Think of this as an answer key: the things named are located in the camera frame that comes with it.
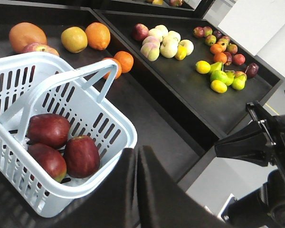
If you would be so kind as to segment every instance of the basket slot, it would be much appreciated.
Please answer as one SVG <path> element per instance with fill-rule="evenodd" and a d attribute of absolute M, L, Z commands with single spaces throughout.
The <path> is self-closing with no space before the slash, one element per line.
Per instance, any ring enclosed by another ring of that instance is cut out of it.
<path fill-rule="evenodd" d="M 31 87 L 35 65 L 0 73 L 0 114 Z"/>

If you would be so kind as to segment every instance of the white wall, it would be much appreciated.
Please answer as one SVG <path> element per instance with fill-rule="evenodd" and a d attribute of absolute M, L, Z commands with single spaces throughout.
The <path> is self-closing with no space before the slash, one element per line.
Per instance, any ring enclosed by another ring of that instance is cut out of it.
<path fill-rule="evenodd" d="M 257 55 L 285 77 L 285 25 Z"/>

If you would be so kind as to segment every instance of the lemon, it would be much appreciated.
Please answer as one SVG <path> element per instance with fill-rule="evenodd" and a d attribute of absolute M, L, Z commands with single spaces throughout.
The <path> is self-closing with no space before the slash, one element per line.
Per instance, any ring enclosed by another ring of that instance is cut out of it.
<path fill-rule="evenodd" d="M 174 57 L 177 60 L 183 60 L 186 56 L 187 56 L 187 49 L 182 45 L 178 45 L 177 52 Z"/>
<path fill-rule="evenodd" d="M 208 63 L 204 60 L 201 60 L 195 64 L 195 69 L 200 74 L 207 74 L 210 71 L 211 66 L 210 66 L 210 63 Z"/>
<path fill-rule="evenodd" d="M 224 93 L 227 91 L 227 85 L 219 80 L 213 80 L 210 85 L 211 89 L 213 89 L 217 93 Z"/>
<path fill-rule="evenodd" d="M 61 42 L 69 52 L 78 53 L 87 47 L 87 36 L 80 27 L 70 27 L 61 33 Z"/>

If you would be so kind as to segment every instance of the green pear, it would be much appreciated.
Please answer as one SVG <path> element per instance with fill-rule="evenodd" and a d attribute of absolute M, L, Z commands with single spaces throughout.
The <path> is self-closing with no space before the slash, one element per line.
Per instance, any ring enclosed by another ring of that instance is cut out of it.
<path fill-rule="evenodd" d="M 228 80 L 227 82 L 225 83 L 227 86 L 230 86 L 232 83 L 233 83 L 233 80 L 234 80 L 234 76 L 236 75 L 236 72 L 234 70 L 228 70 L 228 71 L 225 71 L 227 77 L 228 77 Z"/>
<path fill-rule="evenodd" d="M 209 74 L 211 75 L 212 72 L 215 70 L 222 70 L 223 65 L 224 65 L 223 62 L 215 62 L 215 63 L 211 64 Z"/>
<path fill-rule="evenodd" d="M 226 83 L 227 80 L 228 80 L 228 76 L 222 70 L 215 70 L 215 71 L 212 72 L 212 74 L 210 76 L 210 81 L 212 82 L 214 80 L 218 80 L 218 81 L 221 81 L 223 83 Z"/>
<path fill-rule="evenodd" d="M 234 78 L 231 86 L 236 90 L 242 90 L 245 87 L 246 75 L 240 75 L 239 77 Z"/>

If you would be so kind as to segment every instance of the red fruit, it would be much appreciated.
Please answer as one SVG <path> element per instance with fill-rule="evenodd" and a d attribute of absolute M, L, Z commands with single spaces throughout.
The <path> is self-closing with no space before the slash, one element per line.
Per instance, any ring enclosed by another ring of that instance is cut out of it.
<path fill-rule="evenodd" d="M 243 56 L 242 54 L 236 54 L 236 55 L 234 55 L 233 56 L 233 58 L 232 58 L 232 63 L 234 64 L 234 65 L 238 65 L 238 66 L 240 66 L 240 65 L 242 65 L 243 63 L 245 63 L 245 56 Z"/>
<path fill-rule="evenodd" d="M 87 135 L 77 136 L 67 141 L 63 157 L 66 160 L 67 173 L 75 178 L 94 174 L 100 165 L 95 142 Z"/>
<path fill-rule="evenodd" d="M 29 154 L 57 182 L 61 182 L 67 172 L 67 164 L 61 153 L 50 146 L 36 143 L 28 147 Z"/>
<path fill-rule="evenodd" d="M 203 29 L 204 29 L 204 32 L 205 32 L 204 37 L 212 35 L 212 28 L 211 27 L 205 26 Z"/>
<path fill-rule="evenodd" d="M 22 53 L 33 52 L 33 51 L 44 51 L 59 56 L 59 53 L 56 49 L 50 47 L 49 45 L 41 43 L 31 43 L 26 45 L 23 48 Z"/>
<path fill-rule="evenodd" d="M 193 29 L 193 36 L 195 38 L 201 38 L 204 37 L 205 31 L 203 27 L 195 27 Z"/>
<path fill-rule="evenodd" d="M 224 51 L 223 53 L 227 56 L 225 66 L 229 66 L 232 63 L 232 55 L 227 51 Z"/>
<path fill-rule="evenodd" d="M 29 120 L 27 137 L 31 143 L 43 143 L 59 149 L 67 142 L 71 124 L 58 114 L 38 114 Z"/>
<path fill-rule="evenodd" d="M 248 78 L 253 78 L 257 75 L 259 65 L 256 63 L 250 63 L 245 70 L 245 73 Z"/>
<path fill-rule="evenodd" d="M 170 6 L 180 7 L 182 6 L 182 0 L 169 0 Z"/>
<path fill-rule="evenodd" d="M 237 45 L 236 44 L 229 44 L 227 46 L 227 49 L 226 51 L 227 52 L 230 52 L 232 55 L 235 55 L 237 52 L 238 52 L 238 49 L 237 49 Z"/>
<path fill-rule="evenodd" d="M 132 29 L 132 38 L 137 41 L 143 41 L 149 35 L 149 29 L 142 23 L 134 25 Z"/>

